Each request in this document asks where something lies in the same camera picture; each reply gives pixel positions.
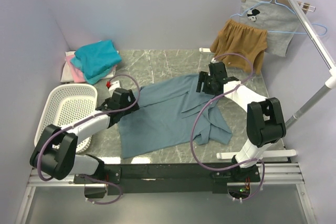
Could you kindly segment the grey-blue t shirt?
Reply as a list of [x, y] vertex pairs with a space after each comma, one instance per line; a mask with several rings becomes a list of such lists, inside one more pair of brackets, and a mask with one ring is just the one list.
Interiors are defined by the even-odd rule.
[[232, 132], [212, 95], [196, 92], [197, 74], [179, 76], [142, 87], [139, 110], [118, 123], [122, 158], [132, 158], [187, 143], [214, 140], [228, 144]]

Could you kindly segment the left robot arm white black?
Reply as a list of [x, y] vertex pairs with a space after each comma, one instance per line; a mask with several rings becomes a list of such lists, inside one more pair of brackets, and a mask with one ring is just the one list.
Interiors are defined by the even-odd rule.
[[62, 180], [68, 175], [86, 175], [93, 183], [106, 177], [104, 162], [92, 155], [76, 154], [77, 145], [92, 135], [117, 124], [120, 119], [139, 109], [140, 91], [135, 96], [132, 90], [116, 88], [111, 97], [89, 116], [59, 127], [50, 124], [43, 130], [30, 157], [30, 165], [37, 169], [43, 181]]

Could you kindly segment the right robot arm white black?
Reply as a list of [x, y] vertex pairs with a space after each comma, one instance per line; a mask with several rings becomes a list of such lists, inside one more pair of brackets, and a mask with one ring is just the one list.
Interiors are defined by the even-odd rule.
[[242, 149], [233, 156], [232, 165], [225, 168], [210, 168], [222, 174], [230, 171], [232, 179], [241, 182], [253, 174], [256, 163], [264, 152], [286, 135], [286, 126], [280, 101], [267, 98], [249, 89], [236, 77], [229, 77], [222, 62], [210, 63], [209, 72], [198, 75], [196, 92], [227, 97], [247, 113], [246, 132], [248, 139]]

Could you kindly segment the teal folded t shirt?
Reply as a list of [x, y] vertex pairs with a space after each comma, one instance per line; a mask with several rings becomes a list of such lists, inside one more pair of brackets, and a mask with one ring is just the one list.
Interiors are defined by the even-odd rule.
[[85, 45], [75, 51], [71, 64], [79, 69], [91, 85], [106, 77], [122, 61], [111, 40]]

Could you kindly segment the pink folded t shirt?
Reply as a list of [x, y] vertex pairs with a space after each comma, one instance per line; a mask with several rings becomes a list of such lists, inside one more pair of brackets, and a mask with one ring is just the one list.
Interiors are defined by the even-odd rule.
[[76, 68], [72, 63], [71, 63], [71, 59], [73, 59], [75, 57], [75, 55], [69, 55], [66, 56], [66, 63], [70, 69], [70, 73], [72, 76], [72, 79], [74, 81], [74, 83], [84, 83], [86, 82], [83, 73], [81, 72], [80, 69]]

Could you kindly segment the brown shorts hanging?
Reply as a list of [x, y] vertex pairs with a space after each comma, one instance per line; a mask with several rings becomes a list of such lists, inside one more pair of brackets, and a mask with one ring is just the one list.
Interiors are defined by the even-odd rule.
[[229, 19], [209, 49], [226, 67], [260, 74], [267, 49], [267, 31]]

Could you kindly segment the white plastic laundry basket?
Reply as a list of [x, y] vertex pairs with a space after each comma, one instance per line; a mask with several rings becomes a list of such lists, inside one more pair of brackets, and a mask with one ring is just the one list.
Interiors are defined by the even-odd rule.
[[96, 109], [97, 100], [97, 89], [89, 84], [71, 83], [54, 88], [44, 106], [34, 145], [46, 126], [64, 126], [89, 116]]

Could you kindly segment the white folded t shirt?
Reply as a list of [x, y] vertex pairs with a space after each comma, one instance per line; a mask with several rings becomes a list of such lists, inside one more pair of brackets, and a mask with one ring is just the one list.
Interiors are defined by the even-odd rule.
[[[65, 52], [65, 55], [66, 56], [75, 55], [75, 52], [74, 51], [68, 51], [68, 52]], [[60, 79], [61, 83], [74, 82], [73, 79], [72, 79], [71, 73], [70, 73], [70, 69], [69, 69], [69, 67], [66, 63], [66, 56], [65, 56], [65, 64], [64, 64], [61, 79]]]

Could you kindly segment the grey panda shirt hanging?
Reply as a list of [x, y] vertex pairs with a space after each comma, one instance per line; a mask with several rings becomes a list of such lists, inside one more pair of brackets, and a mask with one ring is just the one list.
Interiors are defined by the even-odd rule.
[[246, 0], [241, 3], [242, 16], [239, 22], [267, 31], [266, 52], [285, 57], [288, 46], [299, 28], [300, 22], [288, 8], [262, 3], [258, 0]]

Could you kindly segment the metal clothes rack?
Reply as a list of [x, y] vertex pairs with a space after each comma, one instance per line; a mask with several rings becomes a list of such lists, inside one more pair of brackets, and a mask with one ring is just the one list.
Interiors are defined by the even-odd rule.
[[274, 146], [265, 152], [266, 161], [284, 161], [292, 156], [302, 168], [313, 163], [335, 163], [335, 0], [313, 0], [314, 20], [328, 33], [320, 38], [295, 37], [286, 58], [266, 61], [266, 84], [251, 84], [233, 93], [247, 102], [259, 101], [264, 94], [281, 102], [288, 122], [286, 149]]

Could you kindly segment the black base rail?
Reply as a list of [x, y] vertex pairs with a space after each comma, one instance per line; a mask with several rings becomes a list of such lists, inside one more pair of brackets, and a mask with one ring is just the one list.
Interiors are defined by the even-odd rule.
[[197, 163], [121, 164], [106, 165], [101, 175], [77, 175], [73, 182], [85, 187], [88, 201], [103, 205], [104, 197], [114, 196], [109, 201], [114, 203], [124, 194], [203, 191], [226, 194], [230, 183], [261, 186], [264, 178], [257, 165], [230, 168], [229, 163], [206, 163], [204, 167]]

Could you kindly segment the aluminium frame rail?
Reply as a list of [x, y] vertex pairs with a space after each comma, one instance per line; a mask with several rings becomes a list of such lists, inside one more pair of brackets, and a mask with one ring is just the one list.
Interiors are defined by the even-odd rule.
[[[261, 164], [257, 164], [260, 177], [264, 174], [263, 185], [302, 185], [305, 184], [298, 164], [265, 164], [265, 171]], [[68, 175], [62, 180], [52, 179], [47, 182], [41, 180], [37, 171], [33, 169], [29, 176], [27, 187], [93, 187], [93, 183], [75, 184], [75, 175]]]

